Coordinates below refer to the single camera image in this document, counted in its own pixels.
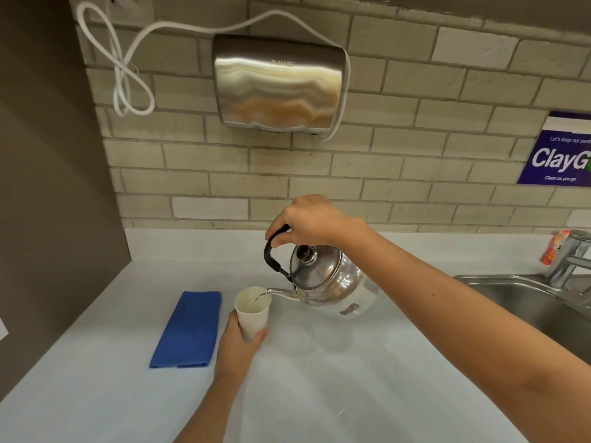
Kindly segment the person's right hand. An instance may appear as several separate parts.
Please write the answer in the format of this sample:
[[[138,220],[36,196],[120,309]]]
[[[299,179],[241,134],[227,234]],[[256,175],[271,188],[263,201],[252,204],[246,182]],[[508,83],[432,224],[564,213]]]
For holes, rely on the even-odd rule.
[[[363,220],[342,213],[321,194],[297,197],[289,205],[304,208],[304,245],[338,247],[345,242],[347,234],[366,228]]]

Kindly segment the stainless steel sink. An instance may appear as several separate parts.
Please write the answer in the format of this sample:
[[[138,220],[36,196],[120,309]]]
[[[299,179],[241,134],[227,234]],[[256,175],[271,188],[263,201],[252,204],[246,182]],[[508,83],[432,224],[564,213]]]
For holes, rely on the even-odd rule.
[[[487,297],[591,365],[591,275],[554,289],[541,275],[460,275]]]

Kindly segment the white paper cup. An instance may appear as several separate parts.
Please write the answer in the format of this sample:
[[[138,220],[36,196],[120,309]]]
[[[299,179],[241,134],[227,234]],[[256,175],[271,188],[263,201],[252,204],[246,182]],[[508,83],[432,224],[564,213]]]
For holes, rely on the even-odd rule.
[[[251,342],[259,331],[267,327],[271,302],[267,289],[259,286],[248,287],[237,294],[234,306],[246,342]]]

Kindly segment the person's left forearm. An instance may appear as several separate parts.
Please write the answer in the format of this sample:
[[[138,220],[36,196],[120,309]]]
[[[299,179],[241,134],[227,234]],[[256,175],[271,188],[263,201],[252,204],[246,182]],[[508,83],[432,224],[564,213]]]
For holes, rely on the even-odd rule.
[[[195,413],[173,443],[223,443],[234,401],[244,378],[215,377]]]

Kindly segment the blue folded cloth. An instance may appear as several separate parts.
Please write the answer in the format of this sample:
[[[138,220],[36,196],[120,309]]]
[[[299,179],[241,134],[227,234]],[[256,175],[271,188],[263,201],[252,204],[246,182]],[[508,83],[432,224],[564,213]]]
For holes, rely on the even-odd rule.
[[[182,293],[152,355],[149,368],[210,365],[218,338],[222,294]]]

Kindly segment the chrome faucet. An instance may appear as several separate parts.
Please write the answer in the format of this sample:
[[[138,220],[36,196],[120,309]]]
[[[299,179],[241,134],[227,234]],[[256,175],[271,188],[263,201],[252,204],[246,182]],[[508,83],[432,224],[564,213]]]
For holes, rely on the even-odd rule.
[[[571,230],[560,245],[545,274],[545,284],[555,290],[563,290],[576,268],[591,271],[591,259],[585,254],[591,249],[591,233]]]

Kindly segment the red orange bottle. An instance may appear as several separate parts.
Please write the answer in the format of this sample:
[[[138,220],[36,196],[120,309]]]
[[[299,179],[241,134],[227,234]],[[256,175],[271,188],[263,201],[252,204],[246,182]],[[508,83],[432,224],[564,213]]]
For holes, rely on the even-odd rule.
[[[545,266],[550,266],[557,256],[560,248],[565,242],[565,239],[569,237],[571,230],[565,229],[556,232],[550,239],[547,248],[543,252],[540,262]]]

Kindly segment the blue wall sign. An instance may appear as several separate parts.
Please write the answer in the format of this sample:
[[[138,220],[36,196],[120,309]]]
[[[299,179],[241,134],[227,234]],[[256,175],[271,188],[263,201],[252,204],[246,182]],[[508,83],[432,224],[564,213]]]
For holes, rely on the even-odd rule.
[[[550,111],[517,184],[590,188],[591,113]]]

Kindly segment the person's right forearm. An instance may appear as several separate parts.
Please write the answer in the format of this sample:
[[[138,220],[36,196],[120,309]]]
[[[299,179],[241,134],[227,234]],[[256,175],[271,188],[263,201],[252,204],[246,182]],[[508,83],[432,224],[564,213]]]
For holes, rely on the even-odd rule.
[[[530,443],[591,443],[591,366],[468,286],[345,218],[334,244]]]

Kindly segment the stainless steel hand dryer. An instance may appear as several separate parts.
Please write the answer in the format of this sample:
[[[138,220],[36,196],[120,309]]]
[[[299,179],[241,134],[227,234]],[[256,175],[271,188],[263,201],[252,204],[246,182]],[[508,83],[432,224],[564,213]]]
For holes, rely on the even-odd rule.
[[[319,135],[335,129],[347,69],[341,47],[218,34],[211,63],[224,125]]]

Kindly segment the person's left hand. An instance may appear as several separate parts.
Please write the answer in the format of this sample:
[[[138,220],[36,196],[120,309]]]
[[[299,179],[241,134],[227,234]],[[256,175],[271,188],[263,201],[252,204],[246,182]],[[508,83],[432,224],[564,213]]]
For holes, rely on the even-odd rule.
[[[218,343],[214,382],[240,387],[253,361],[248,358],[247,343],[242,337],[237,313],[233,310]]]

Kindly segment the stainless steel kettle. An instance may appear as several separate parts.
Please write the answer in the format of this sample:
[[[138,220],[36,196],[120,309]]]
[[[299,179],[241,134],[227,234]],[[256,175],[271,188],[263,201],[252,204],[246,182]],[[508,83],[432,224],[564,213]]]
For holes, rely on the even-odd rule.
[[[270,295],[300,302],[330,317],[351,320],[366,312],[382,292],[337,247],[297,245],[286,270],[271,256],[271,250],[267,242],[265,263],[283,275],[291,288],[267,288]]]

